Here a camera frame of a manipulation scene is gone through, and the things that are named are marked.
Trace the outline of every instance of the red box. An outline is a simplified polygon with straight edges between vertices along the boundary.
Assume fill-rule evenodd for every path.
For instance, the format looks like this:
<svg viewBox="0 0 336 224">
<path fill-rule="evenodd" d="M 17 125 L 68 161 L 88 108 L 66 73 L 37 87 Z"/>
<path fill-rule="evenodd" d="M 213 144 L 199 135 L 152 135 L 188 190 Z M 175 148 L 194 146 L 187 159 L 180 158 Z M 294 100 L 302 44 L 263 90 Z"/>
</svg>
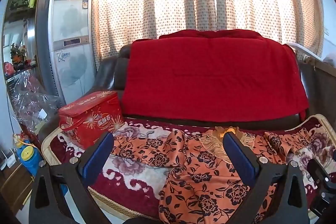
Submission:
<svg viewBox="0 0 336 224">
<path fill-rule="evenodd" d="M 73 139 L 73 143 L 86 149 L 106 131 L 117 131 L 124 124 L 115 91 L 97 91 L 62 107 L 59 127 Z"/>
</svg>

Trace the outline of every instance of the red cloth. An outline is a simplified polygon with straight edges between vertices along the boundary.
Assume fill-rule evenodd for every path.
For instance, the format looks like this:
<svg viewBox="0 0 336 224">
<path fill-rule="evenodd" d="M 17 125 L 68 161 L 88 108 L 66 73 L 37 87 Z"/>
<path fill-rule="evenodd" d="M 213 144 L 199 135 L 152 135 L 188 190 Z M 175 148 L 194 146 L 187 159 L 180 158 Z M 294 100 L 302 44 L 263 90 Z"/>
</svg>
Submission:
<svg viewBox="0 0 336 224">
<path fill-rule="evenodd" d="M 132 45 L 123 113 L 247 122 L 307 108 L 293 50 L 259 33 L 184 30 Z"/>
</svg>

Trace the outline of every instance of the sofa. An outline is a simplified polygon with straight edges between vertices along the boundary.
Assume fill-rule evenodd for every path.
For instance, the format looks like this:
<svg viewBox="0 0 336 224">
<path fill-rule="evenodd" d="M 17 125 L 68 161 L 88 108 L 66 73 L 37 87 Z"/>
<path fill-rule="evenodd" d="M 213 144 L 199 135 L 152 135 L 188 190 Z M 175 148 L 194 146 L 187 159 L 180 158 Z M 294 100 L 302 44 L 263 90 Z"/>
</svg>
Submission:
<svg viewBox="0 0 336 224">
<path fill-rule="evenodd" d="M 120 49 L 118 56 L 103 59 L 95 77 L 93 87 L 87 93 L 98 90 L 115 90 L 118 93 L 119 100 L 121 100 L 126 87 L 127 67 L 131 50 L 132 44 L 129 44 Z M 309 109 L 306 110 L 306 117 L 322 114 L 336 130 L 336 68 L 325 63 L 322 64 L 318 60 L 315 60 L 313 63 L 299 61 L 298 66 L 301 72 L 301 81 L 310 103 Z M 128 115 L 128 117 L 186 126 L 213 127 L 228 125 L 248 130 L 287 130 L 298 126 L 302 122 L 298 114 L 267 121 L 227 123 L 163 119 L 159 117 L 142 117 L 139 115 Z M 42 126 L 38 134 L 40 142 L 58 127 L 58 123 L 59 117 L 55 115 Z"/>
</svg>

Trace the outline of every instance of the bolt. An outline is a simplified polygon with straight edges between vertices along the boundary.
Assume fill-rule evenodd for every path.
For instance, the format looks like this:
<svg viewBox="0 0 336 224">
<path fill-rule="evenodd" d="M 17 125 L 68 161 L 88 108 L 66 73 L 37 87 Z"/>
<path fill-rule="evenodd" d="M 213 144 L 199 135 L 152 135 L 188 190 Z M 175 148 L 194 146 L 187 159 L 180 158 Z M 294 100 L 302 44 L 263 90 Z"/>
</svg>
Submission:
<svg viewBox="0 0 336 224">
<path fill-rule="evenodd" d="M 78 162 L 78 158 L 77 158 L 77 157 L 72 157 L 72 158 L 69 160 L 69 162 L 70 162 L 71 164 L 75 164 L 76 162 Z"/>
<path fill-rule="evenodd" d="M 259 161 L 262 163 L 262 164 L 266 164 L 268 162 L 268 159 L 266 157 L 260 157 L 259 158 Z"/>
<path fill-rule="evenodd" d="M 45 160 L 41 160 L 39 162 L 39 167 L 43 167 L 43 166 L 45 166 L 45 164 L 46 164 L 46 161 Z"/>
<path fill-rule="evenodd" d="M 291 166 L 293 166 L 293 167 L 297 167 L 297 162 L 296 161 L 294 161 L 294 160 L 291 160 Z"/>
</svg>

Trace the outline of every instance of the orange floral garment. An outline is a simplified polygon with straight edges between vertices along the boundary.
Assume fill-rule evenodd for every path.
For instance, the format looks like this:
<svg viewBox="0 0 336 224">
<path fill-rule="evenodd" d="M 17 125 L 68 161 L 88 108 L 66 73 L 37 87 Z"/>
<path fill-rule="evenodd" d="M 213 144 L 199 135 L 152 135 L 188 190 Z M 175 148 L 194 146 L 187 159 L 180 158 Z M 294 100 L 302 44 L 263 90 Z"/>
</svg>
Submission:
<svg viewBox="0 0 336 224">
<path fill-rule="evenodd" d="M 172 167 L 160 191 L 159 215 L 164 223 L 225 223 L 249 190 L 235 168 L 208 152 L 199 137 L 179 130 L 172 131 L 166 140 L 115 137 L 113 154 L 150 166 Z M 305 130 L 293 135 L 265 132 L 255 136 L 253 152 L 282 164 L 289 151 L 303 148 L 310 138 Z M 263 219 L 274 189 L 269 188 L 256 223 Z"/>
</svg>

